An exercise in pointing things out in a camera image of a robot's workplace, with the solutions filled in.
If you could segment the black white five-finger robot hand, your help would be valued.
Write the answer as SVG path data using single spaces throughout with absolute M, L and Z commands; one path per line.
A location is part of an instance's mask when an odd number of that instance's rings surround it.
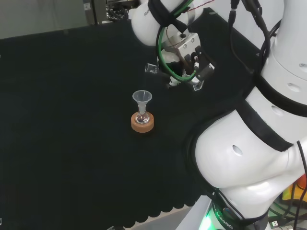
M 214 74 L 214 62 L 201 46 L 183 57 L 179 51 L 169 52 L 158 47 L 157 57 L 160 70 L 170 76 L 173 85 L 187 83 L 200 87 Z

